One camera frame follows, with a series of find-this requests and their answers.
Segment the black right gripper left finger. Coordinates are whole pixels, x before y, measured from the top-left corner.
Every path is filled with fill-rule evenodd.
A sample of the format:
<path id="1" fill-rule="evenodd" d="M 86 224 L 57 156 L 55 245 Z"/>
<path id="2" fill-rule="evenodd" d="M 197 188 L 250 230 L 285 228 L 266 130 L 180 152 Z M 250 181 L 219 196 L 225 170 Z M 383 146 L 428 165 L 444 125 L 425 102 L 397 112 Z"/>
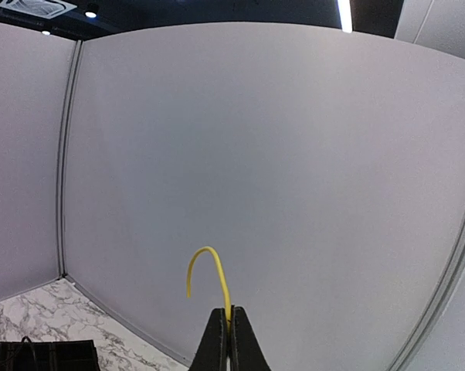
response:
<path id="1" fill-rule="evenodd" d="M 226 371 L 228 361 L 228 331 L 223 308 L 214 308 L 189 371 Z"/>

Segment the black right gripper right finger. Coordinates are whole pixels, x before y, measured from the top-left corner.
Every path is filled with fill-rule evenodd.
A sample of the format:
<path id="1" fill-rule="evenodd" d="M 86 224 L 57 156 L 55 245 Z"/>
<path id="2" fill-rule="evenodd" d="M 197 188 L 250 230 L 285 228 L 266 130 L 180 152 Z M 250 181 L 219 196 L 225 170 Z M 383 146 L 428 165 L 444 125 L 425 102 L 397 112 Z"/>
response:
<path id="1" fill-rule="evenodd" d="M 260 344 L 243 307 L 232 308 L 229 341 L 232 371 L 270 371 Z"/>

